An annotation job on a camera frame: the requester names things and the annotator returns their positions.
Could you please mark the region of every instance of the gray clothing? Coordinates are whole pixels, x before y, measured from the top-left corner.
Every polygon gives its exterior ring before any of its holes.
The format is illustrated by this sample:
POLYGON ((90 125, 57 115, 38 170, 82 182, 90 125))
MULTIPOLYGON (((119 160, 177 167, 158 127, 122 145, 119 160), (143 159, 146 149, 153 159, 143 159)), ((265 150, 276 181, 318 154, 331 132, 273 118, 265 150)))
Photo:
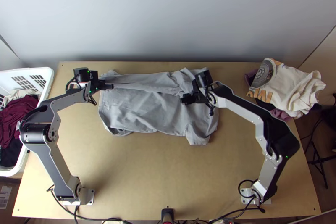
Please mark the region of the gray clothing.
POLYGON ((119 75, 109 71, 101 76, 114 89, 100 92, 99 116, 113 135, 132 132, 186 136, 191 145, 205 145, 217 129, 218 111, 209 115, 205 104, 180 103, 183 94, 192 93, 194 75, 205 69, 155 74, 119 75))

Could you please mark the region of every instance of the laundry basket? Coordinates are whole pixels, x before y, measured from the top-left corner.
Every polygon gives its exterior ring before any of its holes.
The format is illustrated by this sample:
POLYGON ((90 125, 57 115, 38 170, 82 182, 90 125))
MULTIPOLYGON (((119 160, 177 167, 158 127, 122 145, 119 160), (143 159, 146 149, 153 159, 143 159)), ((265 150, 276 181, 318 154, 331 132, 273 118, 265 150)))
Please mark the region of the laundry basket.
MULTIPOLYGON (((25 89, 40 91, 41 101, 48 97, 51 84, 54 79, 54 71, 50 67, 20 68, 8 71, 0 71, 0 110, 3 110, 3 98, 13 89, 25 89)), ((27 148, 23 145, 18 161, 14 167, 0 166, 0 176, 10 177, 23 171, 28 158, 27 148)))

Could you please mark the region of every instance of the metal stand leg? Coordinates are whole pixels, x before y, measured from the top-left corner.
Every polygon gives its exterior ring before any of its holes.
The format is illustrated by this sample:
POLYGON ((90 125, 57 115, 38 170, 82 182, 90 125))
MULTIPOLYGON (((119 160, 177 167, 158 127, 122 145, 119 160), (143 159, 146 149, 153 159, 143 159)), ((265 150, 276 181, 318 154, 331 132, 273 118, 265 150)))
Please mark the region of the metal stand leg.
POLYGON ((312 146, 314 148, 314 156, 313 156, 312 161, 309 161, 308 164, 313 164, 316 167, 316 169, 322 174, 323 180, 324 180, 324 185, 328 189, 328 183, 327 183, 326 174, 324 172, 323 163, 326 162, 326 161, 329 161, 329 160, 336 159, 336 155, 332 155, 332 156, 329 156, 329 157, 326 157, 326 158, 321 158, 320 155, 318 154, 318 150, 317 150, 314 142, 312 141, 311 143, 312 143, 312 146))

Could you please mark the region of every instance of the table surface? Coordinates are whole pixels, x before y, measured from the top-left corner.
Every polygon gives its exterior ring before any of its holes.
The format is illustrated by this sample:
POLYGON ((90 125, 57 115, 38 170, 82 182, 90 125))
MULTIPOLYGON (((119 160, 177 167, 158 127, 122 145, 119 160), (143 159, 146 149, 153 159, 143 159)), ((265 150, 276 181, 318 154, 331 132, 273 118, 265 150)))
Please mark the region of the table surface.
MULTIPOLYGON (((103 74, 148 74, 187 67, 208 67, 214 80, 240 97, 248 87, 243 74, 260 63, 207 62, 60 62, 49 97, 64 93, 76 67, 103 74)), ((94 94, 99 100, 99 93, 94 94)), ((132 133, 115 137, 104 129, 98 106, 75 104, 59 112, 58 146, 74 176, 96 190, 94 204, 81 206, 90 218, 159 220, 161 209, 176 211, 176 219, 213 219, 244 208, 237 186, 259 176, 264 156, 255 140, 255 127, 227 109, 220 110, 218 130, 207 146, 190 146, 185 137, 162 133, 132 133)), ((298 137, 295 123, 288 123, 298 137)), ((46 189, 53 184, 33 153, 24 170, 13 216, 71 219, 46 189)), ((266 213, 247 211, 242 218, 307 216, 320 207, 302 148, 288 161, 266 213)))

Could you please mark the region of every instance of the maroon clothing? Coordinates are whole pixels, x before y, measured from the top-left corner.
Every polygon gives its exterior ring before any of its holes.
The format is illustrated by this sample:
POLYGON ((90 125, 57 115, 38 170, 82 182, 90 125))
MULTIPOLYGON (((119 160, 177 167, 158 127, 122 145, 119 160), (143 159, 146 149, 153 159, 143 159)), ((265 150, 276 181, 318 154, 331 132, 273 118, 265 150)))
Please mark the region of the maroon clothing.
POLYGON ((15 133, 16 124, 29 111, 36 108, 38 100, 32 96, 25 97, 9 102, 6 107, 0 111, 0 145, 6 149, 14 138, 19 136, 19 132, 15 133))

